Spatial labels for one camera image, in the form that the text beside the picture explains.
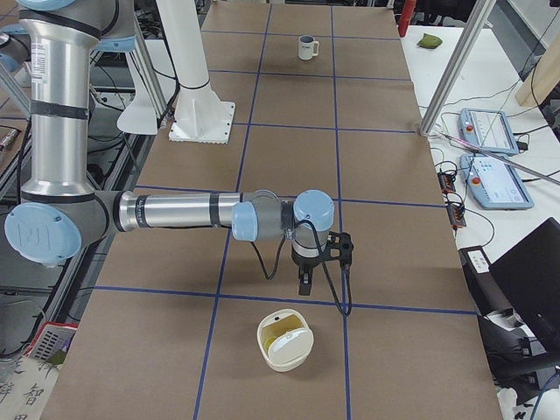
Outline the white HOME mug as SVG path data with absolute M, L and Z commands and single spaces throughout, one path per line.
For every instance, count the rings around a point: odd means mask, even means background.
M 297 56 L 302 61 L 313 60 L 319 56 L 320 43 L 311 35 L 301 35 L 298 38 Z

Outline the cream waste bin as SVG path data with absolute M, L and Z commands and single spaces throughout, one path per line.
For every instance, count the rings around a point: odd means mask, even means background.
M 278 336 L 269 353 L 264 341 Z M 314 335 L 305 318 L 293 309 L 275 311 L 263 318 L 257 327 L 256 339 L 266 364 L 276 372 L 285 373 L 299 367 L 312 351 Z

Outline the black box with label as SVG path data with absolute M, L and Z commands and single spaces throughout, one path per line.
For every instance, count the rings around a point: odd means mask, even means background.
M 490 261 L 481 246 L 460 248 L 458 255 L 479 315 L 486 316 L 491 312 L 513 308 L 494 281 L 489 270 Z

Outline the near blue teach pendant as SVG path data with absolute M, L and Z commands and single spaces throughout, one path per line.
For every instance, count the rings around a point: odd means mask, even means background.
M 466 189 L 483 209 L 526 210 L 535 205 L 516 170 L 494 157 L 465 153 L 459 169 Z

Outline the blue teach pendant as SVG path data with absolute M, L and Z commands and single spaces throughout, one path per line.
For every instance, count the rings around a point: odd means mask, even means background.
M 520 153 L 503 111 L 463 108 L 458 116 L 460 138 L 480 148 L 514 156 Z
M 494 157 L 465 153 L 459 169 L 466 189 L 483 209 L 526 210 L 535 205 L 516 170 Z

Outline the black laptop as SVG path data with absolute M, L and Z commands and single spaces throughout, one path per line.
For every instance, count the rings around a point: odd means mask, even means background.
M 490 265 L 523 322 L 551 351 L 559 348 L 559 222 L 550 217 Z

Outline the far blue teach pendant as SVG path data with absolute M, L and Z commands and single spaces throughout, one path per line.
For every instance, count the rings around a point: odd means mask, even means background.
M 514 156 L 520 153 L 503 111 L 463 108 L 458 116 L 460 138 L 480 148 Z

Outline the green cloth pouch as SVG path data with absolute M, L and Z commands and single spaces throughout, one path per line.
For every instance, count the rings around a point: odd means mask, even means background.
M 429 33 L 425 33 L 416 43 L 416 45 L 423 49 L 433 50 L 438 48 L 443 44 L 443 40 Z

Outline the red cylinder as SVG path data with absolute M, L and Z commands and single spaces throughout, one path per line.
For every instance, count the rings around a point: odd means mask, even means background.
M 410 21 L 415 13 L 417 0 L 405 0 L 402 6 L 402 13 L 398 21 L 398 34 L 400 38 L 406 36 Z

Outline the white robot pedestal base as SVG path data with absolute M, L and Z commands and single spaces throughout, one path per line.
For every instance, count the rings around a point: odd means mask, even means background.
M 235 104 L 213 91 L 193 1 L 168 1 L 160 16 L 180 86 L 169 138 L 173 142 L 226 144 Z

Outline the aluminium frame post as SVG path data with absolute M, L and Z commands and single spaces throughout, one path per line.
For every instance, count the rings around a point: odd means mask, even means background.
M 460 71 L 495 4 L 496 0 L 478 0 L 474 5 L 472 13 L 467 19 L 466 27 L 458 39 L 419 126 L 419 134 L 422 137 L 427 137 L 431 133 L 445 101 L 450 95 Z

